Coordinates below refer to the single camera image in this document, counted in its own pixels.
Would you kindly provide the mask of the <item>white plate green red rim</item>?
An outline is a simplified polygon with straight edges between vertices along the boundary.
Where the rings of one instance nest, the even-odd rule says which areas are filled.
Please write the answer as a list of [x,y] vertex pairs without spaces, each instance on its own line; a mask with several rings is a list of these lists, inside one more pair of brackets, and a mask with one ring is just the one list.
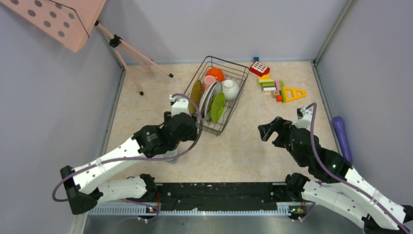
[[206,106],[206,100],[208,97],[209,92],[213,89],[213,87],[217,84],[218,82],[215,81],[213,84],[211,84],[204,92],[204,94],[202,95],[202,98],[200,100],[200,106],[199,106],[199,111],[201,113],[202,116],[204,116],[204,112],[205,112],[205,106]]

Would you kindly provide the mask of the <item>woven bamboo tray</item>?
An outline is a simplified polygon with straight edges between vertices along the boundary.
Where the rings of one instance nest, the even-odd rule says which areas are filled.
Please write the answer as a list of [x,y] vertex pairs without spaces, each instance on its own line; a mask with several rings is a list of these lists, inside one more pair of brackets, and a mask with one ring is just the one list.
[[[189,97],[196,104],[196,106],[199,107],[202,97],[202,83],[200,80],[195,81]],[[196,113],[195,106],[192,103],[189,104],[189,113]]]

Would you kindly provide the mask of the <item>small grey mug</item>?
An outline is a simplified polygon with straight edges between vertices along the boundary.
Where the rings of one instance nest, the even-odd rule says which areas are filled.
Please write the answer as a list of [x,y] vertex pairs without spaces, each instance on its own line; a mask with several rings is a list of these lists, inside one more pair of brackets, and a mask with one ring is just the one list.
[[176,156],[169,156],[169,155],[162,156],[162,159],[164,159],[166,162],[171,163],[171,164],[174,164],[177,161]]

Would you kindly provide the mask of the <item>grey wire dish rack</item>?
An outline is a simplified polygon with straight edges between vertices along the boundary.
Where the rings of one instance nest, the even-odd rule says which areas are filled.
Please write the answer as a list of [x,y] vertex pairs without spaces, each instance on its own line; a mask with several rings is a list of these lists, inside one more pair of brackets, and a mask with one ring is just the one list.
[[219,136],[228,125],[238,102],[241,99],[250,70],[247,66],[239,63],[234,63],[215,56],[206,56],[189,82],[184,94],[189,96],[194,83],[198,80],[203,82],[207,76],[207,71],[212,68],[220,69],[223,72],[225,80],[233,81],[236,86],[239,87],[233,91],[235,98],[224,102],[221,108],[221,116],[215,121],[211,117],[212,105],[214,100],[217,99],[218,94],[224,92],[225,87],[223,83],[218,81],[213,84],[212,88],[208,87],[201,97],[199,107],[203,118],[203,130],[215,136]]

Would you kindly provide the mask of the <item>white plate red characters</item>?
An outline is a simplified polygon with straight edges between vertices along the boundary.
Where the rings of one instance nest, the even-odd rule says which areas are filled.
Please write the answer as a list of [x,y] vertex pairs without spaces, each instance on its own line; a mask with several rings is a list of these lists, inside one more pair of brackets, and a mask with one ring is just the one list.
[[209,92],[208,97],[206,99],[206,106],[205,106],[205,112],[204,112],[204,119],[205,121],[211,121],[211,115],[210,115],[210,111],[211,111],[211,105],[213,100],[215,99],[215,97],[222,92],[223,90],[223,86],[222,86],[222,82],[219,82],[213,87],[213,89]]

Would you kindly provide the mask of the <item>white cup pink handle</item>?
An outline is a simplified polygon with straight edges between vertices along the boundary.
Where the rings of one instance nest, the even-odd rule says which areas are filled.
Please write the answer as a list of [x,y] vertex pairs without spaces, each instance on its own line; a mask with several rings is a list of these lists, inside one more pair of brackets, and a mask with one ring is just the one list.
[[202,92],[205,93],[205,91],[216,81],[216,77],[212,75],[207,75],[204,77],[202,81]]

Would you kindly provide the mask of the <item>white ceramic bowl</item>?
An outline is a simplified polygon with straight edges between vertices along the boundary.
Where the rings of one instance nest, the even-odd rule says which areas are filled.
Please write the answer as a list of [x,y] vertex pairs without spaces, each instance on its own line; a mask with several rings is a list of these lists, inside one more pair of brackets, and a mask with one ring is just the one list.
[[226,101],[233,101],[237,98],[240,87],[237,82],[226,79],[222,82],[223,90]]

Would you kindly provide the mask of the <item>orange bowl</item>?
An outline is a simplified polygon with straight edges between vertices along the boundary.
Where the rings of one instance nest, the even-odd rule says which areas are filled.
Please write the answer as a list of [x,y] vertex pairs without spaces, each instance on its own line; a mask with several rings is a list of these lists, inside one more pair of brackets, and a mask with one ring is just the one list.
[[212,67],[207,70],[206,76],[214,76],[215,79],[219,82],[222,82],[225,80],[225,75],[223,71],[217,67]]

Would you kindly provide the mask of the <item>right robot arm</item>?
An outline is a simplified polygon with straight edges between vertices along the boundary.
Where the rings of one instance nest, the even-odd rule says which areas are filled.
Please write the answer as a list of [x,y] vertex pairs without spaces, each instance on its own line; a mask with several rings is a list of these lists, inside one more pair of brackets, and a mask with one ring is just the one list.
[[309,176],[287,175],[285,193],[292,201],[321,205],[353,222],[366,234],[408,234],[406,224],[413,219],[411,205],[400,205],[371,185],[349,160],[323,148],[314,134],[317,105],[297,110],[291,122],[275,117],[258,126],[260,138],[267,141],[273,133],[275,147],[285,149]]

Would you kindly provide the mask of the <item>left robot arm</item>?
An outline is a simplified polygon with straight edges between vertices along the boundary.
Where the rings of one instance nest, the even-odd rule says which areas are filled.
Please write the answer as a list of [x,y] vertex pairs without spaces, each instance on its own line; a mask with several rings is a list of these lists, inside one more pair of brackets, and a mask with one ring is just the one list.
[[171,111],[160,125],[145,125],[114,150],[82,166],[60,169],[61,181],[52,192],[56,202],[68,202],[74,215],[87,213],[99,204],[136,198],[151,201],[157,186],[153,177],[111,180],[117,173],[143,161],[171,161],[188,153],[202,131],[198,104],[183,94],[170,96]]

